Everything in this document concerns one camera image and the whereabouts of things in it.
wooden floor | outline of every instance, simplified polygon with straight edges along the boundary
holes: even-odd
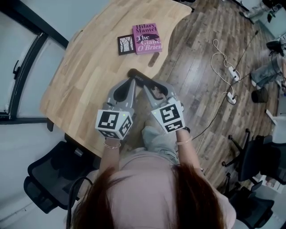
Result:
[[[236,65],[255,31],[260,31],[238,67],[243,77],[270,60],[265,43],[272,37],[261,26],[252,25],[242,18],[239,15],[242,9],[231,0],[197,0],[192,7],[195,8],[194,13],[182,20],[174,30],[168,57],[156,78],[174,86],[184,104],[186,125],[191,129],[191,135],[196,136],[207,127],[215,105],[221,98],[220,106],[223,99],[221,94],[228,89],[228,85],[210,66],[210,59],[217,52],[213,40],[219,40],[219,49],[227,55],[230,63]],[[222,55],[214,57],[213,66],[227,81],[231,81]],[[231,173],[232,182],[237,181],[234,166],[221,166],[222,161],[229,161],[237,154],[234,144],[227,139],[229,134],[243,145],[246,128],[255,136],[271,133],[273,126],[264,110],[276,113],[278,89],[274,83],[266,88],[269,101],[257,104],[251,100],[254,88],[249,77],[236,84],[237,104],[233,106],[225,101],[205,136],[201,135],[193,141],[205,175],[215,187],[224,185],[227,172]],[[129,149],[141,144],[140,130],[150,111],[145,94],[140,93],[137,116],[127,140]]]

black window frame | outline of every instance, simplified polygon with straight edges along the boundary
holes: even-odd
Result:
[[[11,69],[11,71],[13,71],[15,74],[15,85],[11,94],[8,110],[5,112],[0,112],[0,125],[47,123],[47,118],[17,117],[21,95],[30,69],[33,66],[33,63],[46,39],[48,37],[52,38],[64,49],[67,48],[68,40],[20,0],[1,1],[0,11],[37,35],[33,41],[33,44],[29,48],[29,51],[27,52],[22,65],[16,68],[16,62],[14,70]]]

wooden table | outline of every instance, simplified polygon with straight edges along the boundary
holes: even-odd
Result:
[[[54,78],[41,101],[41,112],[70,137],[98,156],[104,139],[95,130],[97,110],[109,89],[127,77],[131,68],[153,78],[168,54],[177,23],[191,8],[172,0],[115,0],[69,42]],[[132,26],[156,23],[163,51],[118,55],[117,37]]]

person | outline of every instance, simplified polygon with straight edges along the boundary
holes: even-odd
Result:
[[[271,56],[267,64],[250,73],[251,83],[257,89],[276,81],[286,93],[286,40],[280,40],[280,45],[282,51],[277,57]]]
[[[236,212],[200,170],[188,130],[163,134],[158,125],[149,118],[145,147],[121,160],[119,140],[105,140],[99,176],[76,207],[72,228],[233,227]]]
[[[264,0],[260,2],[257,6],[253,7],[250,11],[240,12],[239,14],[249,19],[254,24],[262,17],[264,12],[273,11],[273,13],[275,13],[281,8],[282,1],[280,0]]]

gray pants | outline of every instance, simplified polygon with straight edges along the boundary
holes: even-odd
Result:
[[[261,18],[264,12],[269,10],[270,8],[261,2],[258,6],[253,7],[249,12],[244,12],[244,16],[255,23]]]
[[[145,147],[137,148],[129,152],[125,157],[137,153],[157,154],[171,161],[174,165],[179,164],[179,158],[175,150],[176,134],[161,134],[154,127],[146,126],[142,130],[142,137]]]
[[[282,73],[278,65],[277,57],[273,58],[273,61],[270,61],[268,64],[260,67],[250,74],[251,79],[261,88],[269,82],[280,80],[281,75]]]

